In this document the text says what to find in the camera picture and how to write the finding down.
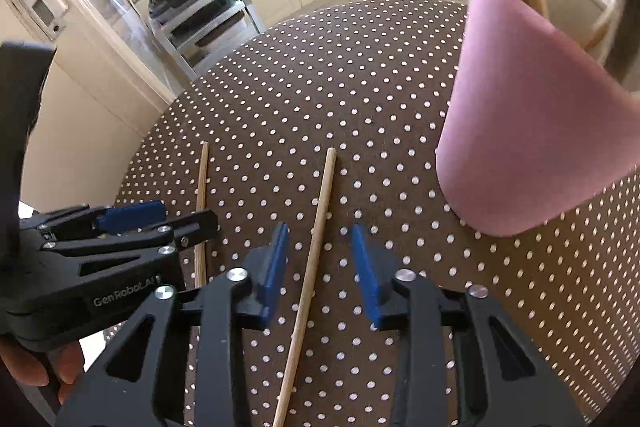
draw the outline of polka dot tablecloth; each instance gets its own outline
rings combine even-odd
[[[397,336],[374,331],[363,312],[348,235],[355,222],[438,285],[487,286],[587,419],[640,353],[636,173],[506,239],[467,226],[443,197],[436,146],[465,14],[464,5],[450,2],[373,0],[283,22],[183,93],[132,159],[117,203],[161,199],[170,216],[180,216],[195,210],[200,144],[210,142],[207,206],[221,230],[207,246],[209,276],[241,266],[277,221],[289,224],[278,313],[270,329],[244,332],[255,427],[273,422],[330,146],[338,164],[288,426],[389,423]],[[182,263],[192,285],[192,251]],[[187,425],[196,343],[194,337]],[[455,363],[442,363],[453,387]],[[455,391],[446,393],[455,424]]]

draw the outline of pink paper cup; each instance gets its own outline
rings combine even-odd
[[[591,198],[640,158],[640,101],[520,0],[471,0],[436,151],[444,196],[514,235]]]

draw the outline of finger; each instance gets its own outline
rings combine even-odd
[[[39,387],[49,383],[44,366],[11,337],[0,337],[0,359],[15,380]]]
[[[60,349],[56,369],[65,383],[74,383],[84,371],[84,354],[79,342],[67,344]]]
[[[67,398],[69,398],[69,395],[71,394],[71,391],[73,391],[74,387],[72,385],[69,385],[68,383],[61,383],[60,384],[60,391],[58,391],[58,400],[60,401],[60,403],[64,403],[65,400]]]

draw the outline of table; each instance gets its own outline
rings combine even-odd
[[[372,0],[283,22],[183,93],[132,159],[116,203],[161,199],[179,216],[195,210],[200,143],[210,142],[207,204],[221,230],[207,247],[209,276],[241,266],[276,221],[290,226],[276,319],[269,330],[244,332],[254,426],[273,421],[330,146],[337,172],[288,425],[389,423],[397,337],[372,331],[363,313],[347,236],[355,222],[438,285],[487,286],[588,419],[638,357],[636,172],[511,238],[473,230],[441,194],[436,147],[465,14],[452,2]],[[193,252],[182,262],[191,285]],[[454,363],[444,362],[452,385]],[[455,391],[447,393],[455,423]]]

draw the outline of blue gripper pad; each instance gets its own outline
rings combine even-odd
[[[406,311],[406,302],[393,286],[396,270],[400,267],[397,257],[372,241],[362,225],[351,230],[351,252],[358,269],[358,284],[367,317],[380,330],[397,328],[397,318]]]
[[[136,203],[122,208],[110,208],[97,219],[98,230],[115,235],[129,230],[144,229],[166,221],[166,207],[162,201]]]
[[[278,309],[280,288],[287,267],[288,245],[289,227],[287,223],[278,223],[271,235],[271,242],[252,249],[242,263],[254,284],[253,297],[260,304],[257,318],[261,328],[269,325]]]
[[[377,328],[380,327],[380,282],[367,246],[367,230],[355,225],[351,230],[351,252],[358,269],[358,284],[364,302],[364,311]]]

